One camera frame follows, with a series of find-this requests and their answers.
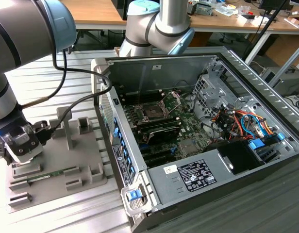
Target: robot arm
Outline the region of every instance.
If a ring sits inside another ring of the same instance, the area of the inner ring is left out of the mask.
[[[119,56],[150,56],[152,45],[170,55],[183,53],[194,37],[187,3],[187,0],[160,0],[160,4],[132,1]]]
[[[0,1],[0,137],[17,162],[26,162],[42,151],[31,124],[22,114],[5,72],[53,53],[48,19],[56,52],[76,40],[76,26],[68,9],[57,0]]]

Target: warning label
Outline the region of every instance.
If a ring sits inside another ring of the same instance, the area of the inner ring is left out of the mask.
[[[216,183],[216,179],[203,159],[178,167],[186,188],[194,192],[203,187]]]

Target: white sticker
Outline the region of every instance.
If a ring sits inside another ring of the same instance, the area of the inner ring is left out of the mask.
[[[169,173],[178,171],[178,170],[177,170],[177,166],[176,166],[175,164],[174,164],[174,165],[171,165],[171,166],[166,166],[166,167],[164,167],[164,170],[165,170],[165,173],[166,173],[166,174],[169,174]]]
[[[161,69],[161,65],[154,65],[153,70],[156,70],[156,69]]]

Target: motherboard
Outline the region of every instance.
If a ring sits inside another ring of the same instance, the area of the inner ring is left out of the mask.
[[[211,143],[183,94],[161,91],[161,100],[124,105],[148,167],[199,154]]]

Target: power supply label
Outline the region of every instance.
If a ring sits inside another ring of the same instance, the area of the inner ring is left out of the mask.
[[[197,191],[217,182],[203,159],[184,166],[179,166],[178,172],[187,190],[190,192]]]
[[[116,162],[117,162],[117,165],[118,165],[118,168],[119,168],[119,171],[120,171],[121,178],[124,182],[125,187],[127,187],[127,186],[132,184],[132,181],[131,181],[131,178],[130,178],[128,172],[127,172],[127,167],[125,165],[125,160],[124,160],[123,156],[121,155],[119,146],[112,146],[112,149],[113,149],[113,153],[114,153],[115,158],[116,158]]]

